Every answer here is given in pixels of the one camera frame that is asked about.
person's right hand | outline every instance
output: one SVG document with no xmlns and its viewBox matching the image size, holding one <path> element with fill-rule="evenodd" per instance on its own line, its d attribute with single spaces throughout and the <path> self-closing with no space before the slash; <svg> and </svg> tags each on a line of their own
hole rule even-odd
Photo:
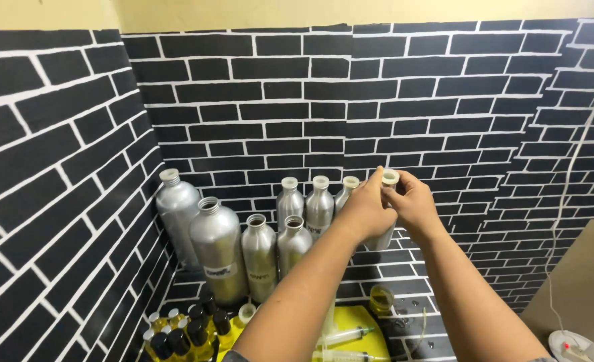
<svg viewBox="0 0 594 362">
<path fill-rule="evenodd" d="M 382 195 L 398 212 L 398 218 L 406 230 L 416 242 L 429 239 L 438 232 L 446 233 L 429 186 L 406 171 L 397 171 L 400 174 L 399 193 L 389 187 L 382 187 Z"/>
</svg>

hand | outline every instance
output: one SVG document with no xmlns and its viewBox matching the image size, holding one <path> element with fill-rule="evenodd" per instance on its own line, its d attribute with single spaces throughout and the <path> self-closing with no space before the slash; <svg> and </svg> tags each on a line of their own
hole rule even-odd
<svg viewBox="0 0 594 362">
<path fill-rule="evenodd" d="M 398 171 L 400 193 L 389 187 L 382 187 L 384 198 L 398 212 L 398 218 L 416 242 L 428 239 L 437 232 L 446 233 L 431 190 L 422 181 L 406 171 Z"/>
<path fill-rule="evenodd" d="M 398 218 L 391 208 L 383 208 L 380 189 L 382 166 L 378 166 L 368 181 L 353 190 L 335 221 L 353 235 L 357 243 L 366 238 L 382 235 Z"/>
</svg>

black cap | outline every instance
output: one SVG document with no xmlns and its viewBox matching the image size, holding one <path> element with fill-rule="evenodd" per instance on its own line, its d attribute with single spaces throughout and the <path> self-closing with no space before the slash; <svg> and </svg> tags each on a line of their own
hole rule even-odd
<svg viewBox="0 0 594 362">
<path fill-rule="evenodd" d="M 215 303 L 215 296 L 212 292 L 206 292 L 201 296 L 201 304 L 208 316 L 212 316 L 217 312 L 217 303 Z"/>
<path fill-rule="evenodd" d="M 193 320 L 188 324 L 189 340 L 195 346 L 203 346 L 207 342 L 207 332 L 200 320 Z"/>
<path fill-rule="evenodd" d="M 230 332 L 230 318 L 225 310 L 218 310 L 212 317 L 217 329 L 217 334 L 220 336 L 228 334 Z"/>
<path fill-rule="evenodd" d="M 152 337 L 150 346 L 154 353 L 156 353 L 156 356 L 160 359 L 167 359 L 173 355 L 172 349 L 168 344 L 168 335 L 163 332 L 156 333 L 154 337 Z"/>
<path fill-rule="evenodd" d="M 188 309 L 188 317 L 192 321 L 201 321 L 203 327 L 207 327 L 209 316 L 203 310 L 201 304 L 196 304 Z"/>
<path fill-rule="evenodd" d="M 168 334 L 168 343 L 174 353 L 179 356 L 185 356 L 189 352 L 189 340 L 181 328 L 176 328 Z"/>
</svg>

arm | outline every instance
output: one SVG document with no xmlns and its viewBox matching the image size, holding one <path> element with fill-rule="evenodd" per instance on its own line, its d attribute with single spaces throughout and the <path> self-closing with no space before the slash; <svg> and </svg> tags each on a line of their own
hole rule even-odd
<svg viewBox="0 0 594 362">
<path fill-rule="evenodd" d="M 333 224 L 279 283 L 233 349 L 252 362 L 310 361 L 353 251 L 396 220 L 383 209 L 382 168 L 353 191 Z"/>
<path fill-rule="evenodd" d="M 404 195 L 384 197 L 422 249 L 429 281 L 459 361 L 527 362 L 549 354 L 487 284 L 438 218 L 429 186 L 405 171 Z"/>
</svg>

white plastic cap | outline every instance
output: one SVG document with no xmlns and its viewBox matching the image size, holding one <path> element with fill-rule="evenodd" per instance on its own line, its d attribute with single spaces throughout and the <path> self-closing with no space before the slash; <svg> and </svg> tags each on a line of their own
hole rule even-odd
<svg viewBox="0 0 594 362">
<path fill-rule="evenodd" d="M 154 337 L 154 329 L 148 329 L 145 331 L 145 333 L 142 334 L 142 340 L 143 341 L 149 341 L 152 339 L 152 337 Z"/>
<path fill-rule="evenodd" d="M 176 177 L 179 177 L 179 170 L 176 168 L 164 169 L 159 173 L 159 177 L 161 178 L 161 181 L 172 181 Z"/>
<path fill-rule="evenodd" d="M 168 318 L 174 318 L 179 315 L 179 309 L 174 308 L 168 313 Z"/>
<path fill-rule="evenodd" d="M 157 320 L 161 315 L 158 312 L 154 312 L 152 314 L 150 314 L 149 317 L 147 317 L 147 319 L 150 321 L 150 323 L 154 322 L 155 320 Z"/>
<path fill-rule="evenodd" d="M 312 186 L 316 189 L 325 189 L 329 186 L 329 178 L 325 176 L 315 176 L 312 178 Z"/>
<path fill-rule="evenodd" d="M 359 186 L 359 179 L 355 176 L 346 176 L 342 178 L 341 182 L 342 184 L 344 184 L 345 187 L 348 187 L 350 189 L 354 189 L 357 186 Z"/>
<path fill-rule="evenodd" d="M 179 321 L 179 328 L 185 328 L 188 325 L 188 318 L 185 317 Z"/>
<path fill-rule="evenodd" d="M 382 174 L 382 183 L 386 186 L 393 186 L 400 180 L 400 174 L 394 169 L 385 169 Z"/>
<path fill-rule="evenodd" d="M 253 319 L 254 313 L 256 313 L 254 304 L 246 303 L 239 308 L 239 319 L 244 325 L 247 325 L 250 319 Z"/>
<path fill-rule="evenodd" d="M 284 177 L 282 178 L 282 187 L 284 189 L 294 189 L 297 187 L 297 182 L 295 177 Z"/>
</svg>

